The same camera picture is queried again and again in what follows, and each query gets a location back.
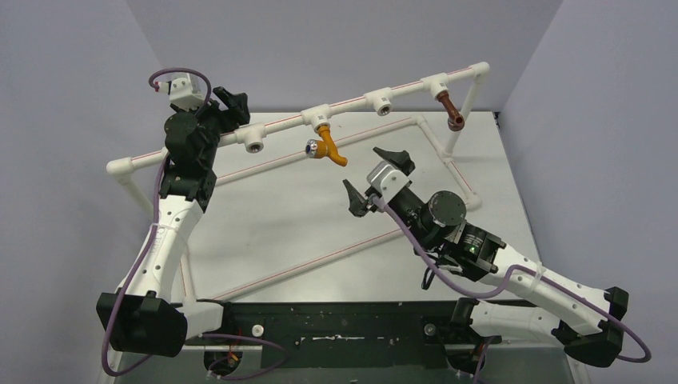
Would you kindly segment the orange plastic faucet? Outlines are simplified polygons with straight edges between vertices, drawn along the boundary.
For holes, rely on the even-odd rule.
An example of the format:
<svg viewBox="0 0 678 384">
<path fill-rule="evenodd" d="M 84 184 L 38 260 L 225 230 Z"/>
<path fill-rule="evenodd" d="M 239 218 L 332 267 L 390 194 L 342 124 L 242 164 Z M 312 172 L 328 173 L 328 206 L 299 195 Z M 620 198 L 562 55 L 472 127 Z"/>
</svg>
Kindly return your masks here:
<svg viewBox="0 0 678 384">
<path fill-rule="evenodd" d="M 305 155 L 307 158 L 328 158 L 338 166 L 348 165 L 348 159 L 338 153 L 338 148 L 334 142 L 330 127 L 328 124 L 321 124 L 316 129 L 319 139 L 310 139 L 305 145 Z"/>
</svg>

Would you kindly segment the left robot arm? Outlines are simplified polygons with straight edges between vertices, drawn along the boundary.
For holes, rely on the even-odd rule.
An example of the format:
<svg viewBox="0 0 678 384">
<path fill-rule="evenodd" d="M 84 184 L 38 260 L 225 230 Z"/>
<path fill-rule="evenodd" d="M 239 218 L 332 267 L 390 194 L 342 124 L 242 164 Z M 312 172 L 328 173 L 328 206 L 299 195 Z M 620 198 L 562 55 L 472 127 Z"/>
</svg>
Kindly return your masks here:
<svg viewBox="0 0 678 384">
<path fill-rule="evenodd" d="M 113 293 L 100 295 L 96 311 L 105 328 L 102 351 L 174 357 L 185 341 L 205 331 L 227 343 L 237 322 L 212 314 L 202 326 L 189 307 L 171 302 L 174 276 L 188 239 L 207 210 L 216 186 L 213 164 L 222 135 L 249 123 L 248 96 L 223 87 L 212 92 L 205 109 L 181 108 L 164 124 L 166 156 L 156 182 L 148 237 L 130 272 Z"/>
</svg>

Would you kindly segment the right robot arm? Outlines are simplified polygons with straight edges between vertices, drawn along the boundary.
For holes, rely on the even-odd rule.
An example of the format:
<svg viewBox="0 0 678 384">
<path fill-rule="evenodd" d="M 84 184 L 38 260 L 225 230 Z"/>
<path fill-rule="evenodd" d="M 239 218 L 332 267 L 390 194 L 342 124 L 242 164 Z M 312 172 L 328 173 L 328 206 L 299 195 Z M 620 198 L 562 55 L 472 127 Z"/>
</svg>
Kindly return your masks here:
<svg viewBox="0 0 678 384">
<path fill-rule="evenodd" d="M 628 293 L 574 282 L 527 258 L 470 223 L 460 196 L 439 190 L 427 199 L 411 188 L 408 152 L 377 150 L 366 191 L 343 181 L 349 212 L 383 212 L 401 228 L 430 273 L 459 295 L 452 336 L 502 337 L 561 347 L 584 364 L 608 367 L 623 349 Z"/>
</svg>

